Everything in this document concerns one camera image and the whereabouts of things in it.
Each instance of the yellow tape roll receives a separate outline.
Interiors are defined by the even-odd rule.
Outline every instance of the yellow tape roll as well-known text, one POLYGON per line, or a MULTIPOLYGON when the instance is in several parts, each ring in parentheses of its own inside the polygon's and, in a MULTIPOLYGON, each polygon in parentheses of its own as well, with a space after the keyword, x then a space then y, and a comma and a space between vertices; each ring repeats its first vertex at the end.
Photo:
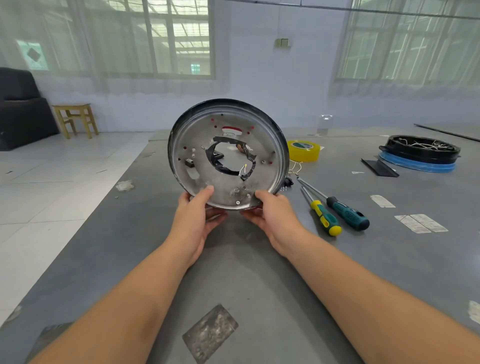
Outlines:
POLYGON ((289 140, 288 152, 290 159, 295 162, 315 162, 320 153, 320 146, 303 140, 289 140))

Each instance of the gray table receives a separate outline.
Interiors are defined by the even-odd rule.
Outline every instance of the gray table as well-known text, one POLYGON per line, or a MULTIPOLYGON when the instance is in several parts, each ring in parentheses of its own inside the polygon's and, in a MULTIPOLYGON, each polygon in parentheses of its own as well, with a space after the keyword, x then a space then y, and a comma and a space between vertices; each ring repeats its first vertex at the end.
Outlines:
MULTIPOLYGON (((394 132, 462 147, 457 170, 443 175, 398 167, 399 178, 375 176, 360 157, 374 159, 386 141, 378 136, 387 133, 383 129, 310 138, 325 149, 318 162, 304 164, 302 177, 371 220, 365 232, 345 226, 339 237, 327 240, 480 334, 480 325, 467 315, 469 300, 480 302, 480 143, 420 128, 394 132), (372 194, 396 208, 380 208, 372 194), (415 234, 394 218, 419 213, 449 232, 415 234)), ((22 300, 20 316, 0 329, 0 362, 22 363, 45 326, 76 320, 165 239, 182 189, 168 166, 168 133, 159 135, 121 178, 132 179, 135 188, 108 193, 22 300)), ((317 231, 298 183, 286 195, 302 223, 317 231)), ((187 272, 149 363, 194 363, 181 336, 218 303, 239 327, 209 363, 361 363, 292 266, 237 213, 211 233, 187 272)))

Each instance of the blue ring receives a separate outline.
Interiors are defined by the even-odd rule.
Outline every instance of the blue ring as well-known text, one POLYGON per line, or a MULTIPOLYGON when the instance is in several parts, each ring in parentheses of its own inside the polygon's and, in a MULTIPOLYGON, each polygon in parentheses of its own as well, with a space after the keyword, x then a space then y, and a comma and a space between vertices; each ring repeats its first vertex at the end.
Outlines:
POLYGON ((393 154, 390 154, 387 152, 380 152, 378 156, 382 159, 385 159, 387 162, 396 164, 397 166, 410 168, 411 170, 421 170, 423 172, 433 172, 433 173, 448 173, 455 169, 455 163, 433 164, 433 163, 417 162, 416 160, 394 156, 393 154))

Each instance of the hand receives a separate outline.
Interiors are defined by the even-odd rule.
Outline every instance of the hand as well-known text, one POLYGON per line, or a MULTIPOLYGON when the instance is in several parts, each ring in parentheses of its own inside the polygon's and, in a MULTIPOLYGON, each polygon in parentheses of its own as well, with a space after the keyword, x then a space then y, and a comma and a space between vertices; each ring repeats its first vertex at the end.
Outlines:
POLYGON ((255 196, 264 203, 263 207, 241 211, 240 214, 262 229, 273 248, 288 258, 295 238, 306 229, 285 196, 262 190, 255 191, 255 196))
POLYGON ((189 267, 202 253, 208 234, 228 216, 224 210, 206 206, 213 191, 213 186, 207 186, 191 201, 188 192, 182 193, 179 198, 167 240, 185 251, 189 267))

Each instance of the screwdriver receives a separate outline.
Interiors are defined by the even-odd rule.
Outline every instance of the screwdriver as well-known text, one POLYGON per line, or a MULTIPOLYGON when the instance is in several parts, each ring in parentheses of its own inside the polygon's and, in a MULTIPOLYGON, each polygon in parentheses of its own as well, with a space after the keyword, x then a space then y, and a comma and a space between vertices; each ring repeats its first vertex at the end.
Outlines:
POLYGON ((327 206, 333 208, 335 212, 339 214, 343 218, 343 220, 345 220, 345 222, 355 230, 362 231, 367 229, 370 226, 370 221, 360 211, 357 211, 341 203, 340 201, 338 201, 336 197, 333 197, 333 196, 327 197, 326 195, 321 193, 319 190, 317 190, 315 187, 313 187, 311 184, 304 181, 300 177, 297 177, 297 180, 301 184, 310 187, 312 190, 317 192, 320 196, 323 196, 327 201, 327 206))
POLYGON ((330 212, 328 212, 325 206, 322 205, 321 201, 314 200, 305 187, 302 186, 301 189, 307 194, 308 198, 310 199, 310 207, 313 211, 317 213, 324 230, 331 236, 339 235, 342 232, 342 227, 338 224, 338 220, 336 219, 336 217, 333 216, 330 212))

